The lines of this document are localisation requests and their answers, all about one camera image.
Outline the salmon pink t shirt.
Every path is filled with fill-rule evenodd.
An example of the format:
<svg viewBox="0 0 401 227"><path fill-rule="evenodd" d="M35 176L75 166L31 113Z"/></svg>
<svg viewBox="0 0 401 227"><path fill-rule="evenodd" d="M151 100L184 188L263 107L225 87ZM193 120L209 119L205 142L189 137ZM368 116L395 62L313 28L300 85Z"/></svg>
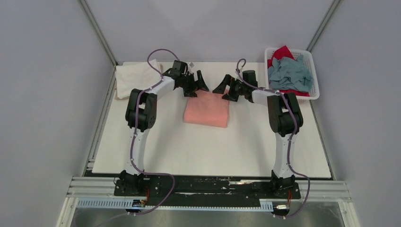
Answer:
<svg viewBox="0 0 401 227"><path fill-rule="evenodd" d="M229 101L222 94L197 91L196 97L188 98L183 122L211 127L226 128L229 118Z"/></svg>

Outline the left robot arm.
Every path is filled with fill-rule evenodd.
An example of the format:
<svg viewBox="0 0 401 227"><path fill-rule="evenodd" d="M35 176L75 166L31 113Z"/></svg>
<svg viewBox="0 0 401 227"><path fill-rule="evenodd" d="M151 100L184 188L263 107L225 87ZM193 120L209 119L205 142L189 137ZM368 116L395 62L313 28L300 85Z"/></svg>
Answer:
<svg viewBox="0 0 401 227"><path fill-rule="evenodd" d="M187 63L175 60L171 68L160 74L156 84L131 91L125 113L131 141L126 164L117 181L118 192L132 196L144 192L144 177L147 175L144 152L150 129L157 119L157 102L176 88L183 90L184 97L197 97L197 91L209 90L201 70L192 73Z"/></svg>

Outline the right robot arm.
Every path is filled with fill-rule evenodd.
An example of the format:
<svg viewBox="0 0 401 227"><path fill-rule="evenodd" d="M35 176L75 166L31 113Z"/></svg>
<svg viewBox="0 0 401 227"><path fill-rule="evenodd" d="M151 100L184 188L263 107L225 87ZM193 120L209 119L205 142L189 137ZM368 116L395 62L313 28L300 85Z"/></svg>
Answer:
<svg viewBox="0 0 401 227"><path fill-rule="evenodd" d="M283 197L295 187L295 173L291 167L291 152L296 136L303 126L303 116L296 95L259 87L254 70L246 70L238 79L226 74L212 91L222 99L236 102L240 96L254 104L265 105L271 130L276 138L276 154L268 191Z"/></svg>

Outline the grey blue t shirt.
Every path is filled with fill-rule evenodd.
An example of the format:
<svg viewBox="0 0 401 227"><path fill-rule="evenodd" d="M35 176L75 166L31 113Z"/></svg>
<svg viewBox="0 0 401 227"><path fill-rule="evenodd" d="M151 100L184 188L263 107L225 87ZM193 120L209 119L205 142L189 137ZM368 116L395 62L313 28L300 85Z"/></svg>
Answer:
<svg viewBox="0 0 401 227"><path fill-rule="evenodd" d="M310 92L314 78L310 70L304 65L304 56L297 59L282 57L280 60L273 58L268 67L268 80L274 90L295 90Z"/></svg>

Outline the red t shirt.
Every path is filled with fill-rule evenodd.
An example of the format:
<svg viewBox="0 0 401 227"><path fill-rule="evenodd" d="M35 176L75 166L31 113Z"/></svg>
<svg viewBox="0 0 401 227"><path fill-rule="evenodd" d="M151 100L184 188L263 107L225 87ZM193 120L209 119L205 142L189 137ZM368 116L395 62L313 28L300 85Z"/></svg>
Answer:
<svg viewBox="0 0 401 227"><path fill-rule="evenodd" d="M288 47L287 47L287 46L282 46L282 47L280 47L279 49L277 49L277 50L273 53L273 55L272 55L272 57L271 57L270 59L267 60L267 68L268 68L269 66L271 66L271 62L272 62L272 59L273 59L273 58L277 58L277 59L280 60L282 57L289 57L289 58L292 58L292 59L295 60L293 54L292 54L291 51L288 49ZM297 96L310 96L309 92L299 92L299 91L295 91L295 90L292 90L292 89L289 89L289 90L279 90L279 91L280 91L280 92L283 92L283 93L294 92Z"/></svg>

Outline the white plastic basket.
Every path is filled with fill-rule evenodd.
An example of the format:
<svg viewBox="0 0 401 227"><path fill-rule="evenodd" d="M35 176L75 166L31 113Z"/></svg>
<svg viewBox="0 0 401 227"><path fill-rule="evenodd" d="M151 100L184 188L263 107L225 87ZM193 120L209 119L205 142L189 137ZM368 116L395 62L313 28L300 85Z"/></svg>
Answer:
<svg viewBox="0 0 401 227"><path fill-rule="evenodd" d="M265 78L267 81L267 85L270 89L271 86L268 81L268 69L267 69L267 60L270 59L273 55L273 53L279 48L274 48L274 47L269 47L266 48L264 51L264 59L265 59ZM299 50L299 49L289 49L291 53L293 54L294 58L296 59L299 55L304 56L304 65L310 70L313 78L314 78L314 83L312 86L311 91L309 92L310 96L297 96L298 100L316 100L319 98L320 93L319 93L319 85L318 85L318 80L317 80L317 74L314 66L314 60L312 57L312 54L309 51L305 50Z"/></svg>

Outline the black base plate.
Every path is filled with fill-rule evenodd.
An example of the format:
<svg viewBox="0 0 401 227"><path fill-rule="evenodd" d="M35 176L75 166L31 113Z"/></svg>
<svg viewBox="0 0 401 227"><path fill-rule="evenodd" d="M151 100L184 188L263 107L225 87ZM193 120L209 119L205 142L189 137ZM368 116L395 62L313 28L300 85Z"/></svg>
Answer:
<svg viewBox="0 0 401 227"><path fill-rule="evenodd" d="M238 206L255 207L261 199L268 201L278 199L300 199L300 189L295 184L288 193L274 195L268 191L269 177L224 177L176 175L145 175L144 191L137 196L127 195L116 190L119 197L144 197L147 205L208 205L208 206Z"/></svg>

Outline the right aluminium frame post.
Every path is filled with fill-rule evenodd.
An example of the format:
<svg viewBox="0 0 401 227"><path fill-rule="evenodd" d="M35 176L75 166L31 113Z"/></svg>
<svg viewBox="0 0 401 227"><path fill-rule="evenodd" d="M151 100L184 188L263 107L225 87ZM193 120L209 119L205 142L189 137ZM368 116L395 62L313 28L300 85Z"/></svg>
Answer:
<svg viewBox="0 0 401 227"><path fill-rule="evenodd" d="M326 27L330 23L331 19L335 15L338 7L341 5L342 2L343 2L342 0L332 0L331 1L331 4L330 4L327 12L325 13L323 19L321 20L316 32L314 33L314 35L306 49L307 51L312 52L312 50L318 43L318 41L321 38L322 34L324 33Z"/></svg>

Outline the aluminium frame post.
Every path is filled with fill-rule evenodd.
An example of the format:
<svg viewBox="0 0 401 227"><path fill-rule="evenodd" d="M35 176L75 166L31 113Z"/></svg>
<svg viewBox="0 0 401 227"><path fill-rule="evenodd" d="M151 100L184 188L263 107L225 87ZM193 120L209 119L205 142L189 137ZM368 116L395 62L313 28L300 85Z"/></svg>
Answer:
<svg viewBox="0 0 401 227"><path fill-rule="evenodd" d="M98 22L96 21L95 15L93 14L88 2L86 0L78 0L78 3L80 4L85 16L87 17L92 29L95 32L95 35L97 36L104 52L106 53L109 61L111 64L116 67L118 65L118 61L116 60L103 32L101 31L100 26L98 25Z"/></svg>
<svg viewBox="0 0 401 227"><path fill-rule="evenodd" d="M331 19L335 15L338 7L341 5L342 2L343 2L342 0L332 0L331 1L331 4L330 4L327 12L325 13L323 19L321 20L316 32L314 33L314 35L306 49L307 51L312 52L312 50L318 43L318 41L321 38L322 34L324 33L326 27L330 23Z"/></svg>

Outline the left aluminium frame post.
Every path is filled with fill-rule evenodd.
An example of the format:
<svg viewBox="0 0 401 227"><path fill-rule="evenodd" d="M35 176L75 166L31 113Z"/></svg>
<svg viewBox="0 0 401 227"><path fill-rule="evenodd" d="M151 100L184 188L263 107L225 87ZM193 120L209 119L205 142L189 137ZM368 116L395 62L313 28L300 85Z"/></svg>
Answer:
<svg viewBox="0 0 401 227"><path fill-rule="evenodd" d="M109 61L111 64L116 67L118 65L118 61L116 60L103 32L101 31L100 26L98 25L98 22L96 21L95 15L93 14L88 2L86 0L78 0L78 3L80 4L85 16L87 17L92 29L95 32L95 35L97 36L104 52L106 53Z"/></svg>

